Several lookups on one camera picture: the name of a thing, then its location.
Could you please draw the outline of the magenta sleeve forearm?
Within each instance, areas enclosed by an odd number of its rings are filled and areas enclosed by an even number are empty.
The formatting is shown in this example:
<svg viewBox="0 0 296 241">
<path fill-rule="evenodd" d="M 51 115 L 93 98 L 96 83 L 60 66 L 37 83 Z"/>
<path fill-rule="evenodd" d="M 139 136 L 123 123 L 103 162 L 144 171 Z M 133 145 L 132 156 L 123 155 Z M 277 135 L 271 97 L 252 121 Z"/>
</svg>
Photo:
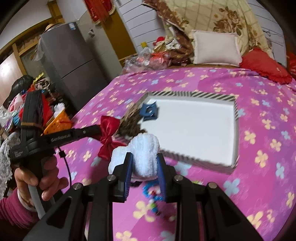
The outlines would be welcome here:
<svg viewBox="0 0 296 241">
<path fill-rule="evenodd" d="M 1 199 L 1 240 L 23 240 L 39 221 L 36 210 L 21 199 L 18 189 Z"/>
</svg>

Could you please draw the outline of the person's left hand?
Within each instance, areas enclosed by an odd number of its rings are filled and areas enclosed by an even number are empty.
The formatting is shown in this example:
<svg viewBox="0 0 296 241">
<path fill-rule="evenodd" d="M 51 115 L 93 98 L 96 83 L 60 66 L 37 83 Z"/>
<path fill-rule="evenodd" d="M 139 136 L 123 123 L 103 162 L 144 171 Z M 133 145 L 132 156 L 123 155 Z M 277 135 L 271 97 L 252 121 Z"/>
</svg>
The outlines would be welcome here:
<svg viewBox="0 0 296 241">
<path fill-rule="evenodd" d="M 57 191 L 66 188 L 69 185 L 66 177 L 58 178 L 59 169 L 57 167 L 57 158 L 51 156 L 46 158 L 44 168 L 46 174 L 39 181 L 38 178 L 28 169 L 18 167 L 15 170 L 15 180 L 20 200 L 27 207 L 34 207 L 33 200 L 29 193 L 29 185 L 39 186 L 42 192 L 42 199 L 49 201 Z"/>
</svg>

